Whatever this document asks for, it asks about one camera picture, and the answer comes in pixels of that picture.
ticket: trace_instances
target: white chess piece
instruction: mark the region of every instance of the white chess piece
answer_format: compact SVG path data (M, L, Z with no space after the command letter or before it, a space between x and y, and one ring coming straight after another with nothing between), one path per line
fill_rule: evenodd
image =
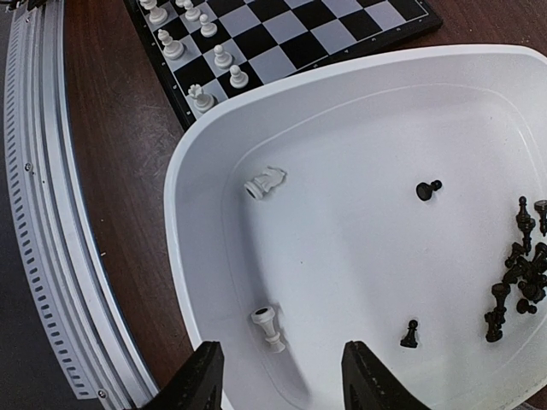
M160 28L157 32L157 37L165 46L163 48L163 55L169 60L176 60L184 54L185 46L179 40L173 40L167 31Z
M192 85L188 90L188 95L194 100L194 107L200 113L206 113L215 105L215 98L204 92L200 85Z
M230 67L230 84L233 88L244 88L249 84L249 76L239 66Z
M181 8L185 8L185 18L188 21L199 20L199 16L201 15L202 11L197 7L194 7L194 3L192 3L191 0L177 0L176 4Z
M232 65L233 56L224 50L222 45L218 44L215 46L215 65L218 68L226 70Z
M157 26L168 19L168 11L157 7L157 0L140 0L144 9L150 11L150 23Z
M202 23L201 32L204 37L213 37L216 34L218 28L215 23L209 21L208 15L200 15L199 22Z

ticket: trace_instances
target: wooden surface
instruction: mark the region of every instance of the wooden surface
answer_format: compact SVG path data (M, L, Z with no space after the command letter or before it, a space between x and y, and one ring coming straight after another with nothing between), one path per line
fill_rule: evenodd
M547 2L430 0L444 18L401 48L457 43L533 47L547 55ZM183 134L122 0L67 1L65 57L74 145L104 266L160 385L191 352L168 264L162 189ZM539 397L536 406L547 400Z

